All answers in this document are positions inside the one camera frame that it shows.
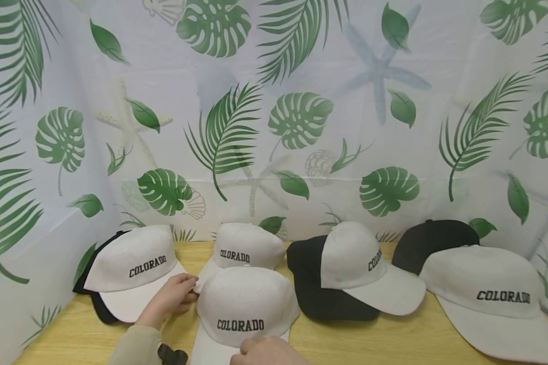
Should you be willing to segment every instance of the sleeve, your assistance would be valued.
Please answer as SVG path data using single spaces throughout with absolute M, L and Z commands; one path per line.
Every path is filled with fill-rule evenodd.
M 156 328 L 133 325 L 118 340 L 108 365 L 162 365 L 157 353 L 160 345 Z

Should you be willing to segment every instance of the wooden table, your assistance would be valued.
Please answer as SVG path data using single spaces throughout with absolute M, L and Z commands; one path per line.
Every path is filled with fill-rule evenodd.
M 177 256 L 189 273 L 197 274 L 211 256 L 212 245 L 179 242 Z M 393 248 L 393 243 L 382 243 L 386 259 L 391 259 Z M 293 280 L 286 261 L 277 271 Z M 165 324 L 163 341 L 190 356 L 197 326 L 197 313 L 190 310 Z M 125 324 L 101 323 L 89 297 L 78 295 L 15 365 L 103 365 L 127 328 Z M 420 308 L 405 317 L 382 313 L 373 322 L 321 323 L 301 314 L 290 331 L 290 343 L 315 365 L 524 364 L 491 358 L 473 349 L 429 292 Z

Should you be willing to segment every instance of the human hand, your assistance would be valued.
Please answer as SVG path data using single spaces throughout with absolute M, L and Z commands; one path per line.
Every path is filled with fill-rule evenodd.
M 244 340 L 229 365 L 310 365 L 310 362 L 283 339 L 262 337 Z
M 197 297 L 191 289 L 198 279 L 198 276 L 187 273 L 171 276 L 148 302 L 135 324 L 160 330 L 171 315 L 188 311 L 190 303 Z

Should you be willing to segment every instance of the finger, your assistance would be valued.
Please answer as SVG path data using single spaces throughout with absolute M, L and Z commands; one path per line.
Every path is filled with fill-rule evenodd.
M 246 363 L 246 360 L 244 359 L 244 355 L 242 354 L 235 354 L 234 356 L 229 359 L 229 365 L 244 365 Z
M 253 338 L 246 338 L 242 341 L 241 346 L 239 347 L 239 353 L 242 355 L 250 352 L 252 347 L 256 346 L 256 341 Z

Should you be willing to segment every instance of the starfish print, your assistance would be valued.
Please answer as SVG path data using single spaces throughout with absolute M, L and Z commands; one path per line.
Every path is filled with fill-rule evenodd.
M 150 130 L 150 128 L 142 126 L 134 118 L 131 107 L 127 101 L 125 101 L 127 98 L 128 96 L 126 93 L 124 77 L 118 77 L 116 83 L 115 101 L 120 111 L 120 115 L 113 116 L 108 113 L 98 111 L 97 120 L 101 123 L 107 124 L 108 126 L 119 129 L 122 133 L 122 146 L 124 149 L 131 150 L 133 146 L 136 146 L 140 149 L 144 157 L 148 159 L 150 165 L 153 168 L 158 168 L 148 145 L 146 145 L 146 142 L 144 142 L 140 136 L 140 132 Z M 161 127 L 166 126 L 173 121 L 173 119 L 168 116 L 159 116 L 158 119 Z
M 420 5 L 416 5 L 406 14 L 410 28 L 412 28 L 419 13 Z M 347 81 L 334 93 L 334 96 L 346 96 L 348 93 L 371 83 L 375 98 L 375 111 L 378 113 L 378 119 L 382 126 L 386 123 L 385 79 L 399 81 L 411 88 L 420 90 L 429 90 L 432 87 L 428 81 L 417 74 L 401 67 L 390 66 L 390 62 L 392 62 L 398 50 L 390 46 L 389 43 L 384 47 L 381 59 L 378 59 L 373 49 L 367 45 L 362 35 L 354 26 L 348 24 L 346 34 L 351 47 L 359 55 L 367 70 Z
M 274 175 L 273 172 L 278 170 L 278 167 L 282 163 L 286 162 L 290 155 L 282 156 L 274 162 L 271 162 L 266 166 L 266 168 L 259 174 L 258 177 L 254 177 L 252 170 L 248 166 L 243 167 L 244 174 L 246 174 L 247 180 L 240 181 L 229 181 L 225 184 L 221 184 L 221 188 L 231 188 L 232 186 L 250 186 L 250 216 L 253 218 L 255 216 L 255 206 L 256 206 L 256 192 L 260 189 L 267 197 L 269 197 L 274 203 L 278 204 L 278 207 L 282 209 L 288 209 L 285 201 L 278 195 L 273 192 L 270 188 L 264 186 L 262 182 L 270 175 Z

